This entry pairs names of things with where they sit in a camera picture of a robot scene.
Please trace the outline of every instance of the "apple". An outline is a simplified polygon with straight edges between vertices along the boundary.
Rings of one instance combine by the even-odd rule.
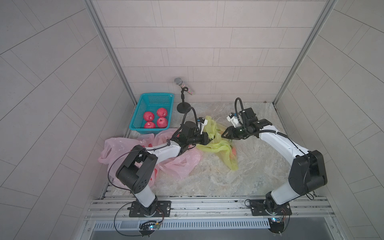
[[[157,126],[159,128],[166,128],[168,126],[168,120],[165,117],[160,117],[157,120]]]
[[[144,128],[155,128],[156,125],[153,122],[146,122]]]
[[[143,118],[147,122],[152,122],[155,119],[155,114],[152,112],[145,112]]]
[[[159,108],[156,113],[159,117],[166,117],[168,115],[168,112],[165,108]]]

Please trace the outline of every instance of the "wall tile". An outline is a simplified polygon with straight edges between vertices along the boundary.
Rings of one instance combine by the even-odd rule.
[[[0,57],[2,57],[33,86],[37,87],[41,83],[41,79],[36,76],[36,74],[34,74],[11,50],[1,54]]]
[[[23,225],[30,209],[0,204],[0,212],[0,231],[2,233],[2,238],[13,239]]]
[[[216,26],[216,1],[159,1],[163,26]]]
[[[263,66],[291,67],[299,52],[299,48],[270,48]]]
[[[384,198],[384,188],[382,186],[368,189],[362,192],[355,193],[357,200],[367,214],[369,220],[372,222],[377,233],[381,238],[384,237],[383,223],[380,221],[380,216],[383,210],[375,209],[380,205],[381,200]]]
[[[0,58],[0,119],[11,111],[35,87],[3,58]]]
[[[0,53],[3,53],[37,31],[11,0],[2,1],[0,9]]]
[[[348,184],[373,175],[331,118],[316,129],[316,133]]]
[[[270,27],[278,2],[227,1],[223,26]]]
[[[47,239],[78,178],[77,172],[59,165],[15,239]]]
[[[29,38],[12,51],[41,79],[80,49],[80,44],[65,21]]]
[[[351,17],[332,11],[319,34],[333,46],[343,50],[361,25],[361,22]]]
[[[279,48],[302,48],[312,28],[287,28]]]
[[[93,108],[66,155],[84,166],[106,121],[101,111]]]
[[[384,33],[370,28],[356,44],[349,56],[384,82]]]
[[[24,98],[0,121],[2,160],[17,165],[71,96],[52,74]]]
[[[150,1],[97,1],[107,26],[156,26]]]
[[[119,54],[125,67],[164,66],[160,48],[119,48]]]
[[[316,98],[347,138],[372,124],[370,118],[329,79]]]
[[[324,6],[323,1],[287,1],[278,26],[313,27]]]
[[[229,48],[231,28],[175,28],[178,48]]]
[[[194,82],[231,82],[235,67],[194,67]]]
[[[213,48],[168,48],[170,66],[212,66]]]
[[[173,28],[120,28],[127,48],[175,48]]]
[[[257,66],[261,48],[221,48],[219,66]]]
[[[297,75],[299,75],[300,79],[312,91],[316,84],[324,76],[324,72],[319,68],[319,66],[316,65],[316,63],[312,61],[312,59],[305,56],[303,62],[297,70]]]
[[[278,48],[285,31],[286,28],[233,28],[231,48]]]
[[[0,187],[0,204],[31,209],[39,197]]]
[[[352,59],[319,36],[308,51],[308,56],[336,83],[355,64]]]

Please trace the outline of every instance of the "gray tiled wall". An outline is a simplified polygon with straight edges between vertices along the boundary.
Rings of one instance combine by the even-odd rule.
[[[133,93],[271,102],[325,1],[93,0]]]
[[[384,239],[384,2],[339,0],[277,110],[291,138],[324,155],[348,239]]]
[[[65,239],[133,103],[81,0],[0,2],[1,239]]]

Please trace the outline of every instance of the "floor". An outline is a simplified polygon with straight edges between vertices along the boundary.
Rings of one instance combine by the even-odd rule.
[[[183,114],[172,112],[171,127],[180,126]],[[197,117],[211,116],[217,122],[229,126],[226,116],[234,112],[233,103],[192,103]],[[277,129],[284,131],[272,103],[245,103],[256,115],[271,121]],[[186,120],[192,120],[189,113]],[[132,132],[130,138],[139,134]],[[215,154],[204,153],[200,163],[189,176],[175,180],[160,171],[152,191],[164,195],[265,195],[286,181],[290,166],[271,146],[256,137],[235,141],[237,148],[237,171],[230,170]],[[113,195],[128,195],[124,190],[112,190]]]

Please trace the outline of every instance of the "plastic bag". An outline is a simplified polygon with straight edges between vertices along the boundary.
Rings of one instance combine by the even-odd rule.
[[[203,152],[216,153],[225,165],[231,170],[236,171],[238,169],[236,149],[221,137],[226,127],[217,123],[211,116],[206,116],[205,119],[208,120],[208,124],[204,127],[203,131],[208,133],[208,137],[212,139],[212,141],[207,145],[198,144],[196,147]]]

